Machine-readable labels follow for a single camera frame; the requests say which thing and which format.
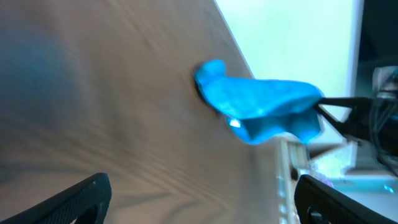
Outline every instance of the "blue object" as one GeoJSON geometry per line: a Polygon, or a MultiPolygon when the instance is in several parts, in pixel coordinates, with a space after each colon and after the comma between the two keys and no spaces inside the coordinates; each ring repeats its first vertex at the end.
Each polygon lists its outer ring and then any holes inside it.
{"type": "Polygon", "coordinates": [[[204,100],[227,117],[233,133],[247,144],[284,132],[308,144],[321,131],[313,105],[322,93],[309,83],[230,78],[222,60],[204,63],[195,81],[204,100]]]}

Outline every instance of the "crumpled blue cloth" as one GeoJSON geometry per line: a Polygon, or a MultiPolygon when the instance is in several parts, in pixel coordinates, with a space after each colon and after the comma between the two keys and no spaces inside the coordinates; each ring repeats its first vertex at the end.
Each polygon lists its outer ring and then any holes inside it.
{"type": "Polygon", "coordinates": [[[308,144],[320,131],[313,106],[323,96],[315,86],[287,80],[230,78],[222,60],[204,63],[195,72],[200,93],[247,144],[260,144],[284,132],[308,144]]]}

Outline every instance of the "wood grain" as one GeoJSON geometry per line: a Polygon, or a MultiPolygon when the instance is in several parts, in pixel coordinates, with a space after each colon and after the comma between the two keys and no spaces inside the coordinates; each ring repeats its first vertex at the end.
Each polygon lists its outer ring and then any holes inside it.
{"type": "Polygon", "coordinates": [[[212,0],[1,1],[0,219],[106,172],[106,223],[264,223],[192,85],[212,58],[250,77],[212,0]]]}

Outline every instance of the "blue fabric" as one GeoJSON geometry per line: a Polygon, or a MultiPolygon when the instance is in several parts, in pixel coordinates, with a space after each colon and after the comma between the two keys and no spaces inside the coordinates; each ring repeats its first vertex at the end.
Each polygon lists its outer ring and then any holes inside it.
{"type": "Polygon", "coordinates": [[[304,82],[226,77],[222,60],[204,63],[195,73],[204,99],[227,116],[233,133],[248,144],[260,144],[289,132],[304,144],[321,131],[313,105],[321,91],[304,82]]]}

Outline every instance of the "wooden table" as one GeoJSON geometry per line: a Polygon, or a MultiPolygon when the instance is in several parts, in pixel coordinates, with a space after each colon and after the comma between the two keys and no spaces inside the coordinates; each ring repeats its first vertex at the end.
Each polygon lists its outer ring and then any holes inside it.
{"type": "Polygon", "coordinates": [[[0,2],[0,219],[97,172],[106,223],[264,223],[254,151],[196,96],[222,58],[212,0],[0,2]]]}

